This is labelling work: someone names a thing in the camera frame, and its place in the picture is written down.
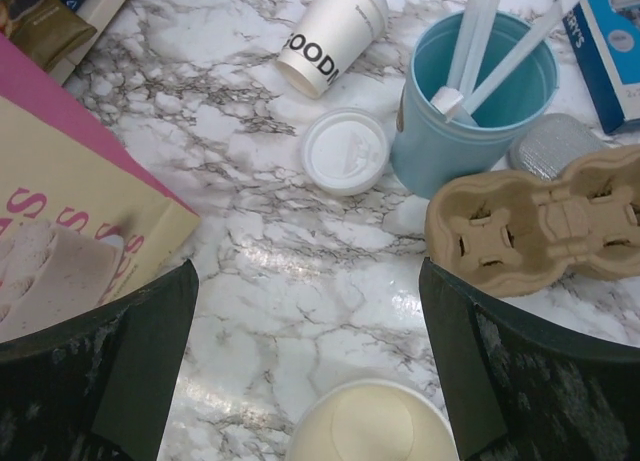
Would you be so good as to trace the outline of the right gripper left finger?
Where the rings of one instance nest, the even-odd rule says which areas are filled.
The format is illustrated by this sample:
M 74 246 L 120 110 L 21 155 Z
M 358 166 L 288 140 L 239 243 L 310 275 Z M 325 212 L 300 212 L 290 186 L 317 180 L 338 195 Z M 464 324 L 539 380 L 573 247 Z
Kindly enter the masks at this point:
M 4 460 L 154 460 L 195 312 L 191 261 L 1 345 Z

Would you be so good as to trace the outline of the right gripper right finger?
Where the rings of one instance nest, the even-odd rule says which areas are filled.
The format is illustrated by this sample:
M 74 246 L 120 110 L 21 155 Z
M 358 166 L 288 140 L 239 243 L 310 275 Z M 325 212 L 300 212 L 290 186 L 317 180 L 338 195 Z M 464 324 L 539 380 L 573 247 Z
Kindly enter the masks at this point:
M 430 259 L 419 294 L 460 459 L 638 459 L 637 348 L 530 314 Z

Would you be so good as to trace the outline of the brown pink paper bag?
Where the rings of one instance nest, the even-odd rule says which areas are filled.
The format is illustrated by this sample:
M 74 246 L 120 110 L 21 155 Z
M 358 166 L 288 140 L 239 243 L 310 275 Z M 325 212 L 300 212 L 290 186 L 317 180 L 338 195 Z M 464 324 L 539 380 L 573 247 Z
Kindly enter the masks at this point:
M 1 338 L 148 282 L 198 215 L 9 41 L 1 44 Z

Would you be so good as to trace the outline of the white paper coffee cup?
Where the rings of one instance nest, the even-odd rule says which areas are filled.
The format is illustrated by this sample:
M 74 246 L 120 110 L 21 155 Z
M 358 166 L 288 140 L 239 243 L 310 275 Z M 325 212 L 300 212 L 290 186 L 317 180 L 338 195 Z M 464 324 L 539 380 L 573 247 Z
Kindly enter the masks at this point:
M 317 99 L 386 30 L 386 0 L 313 0 L 287 38 L 276 67 Z

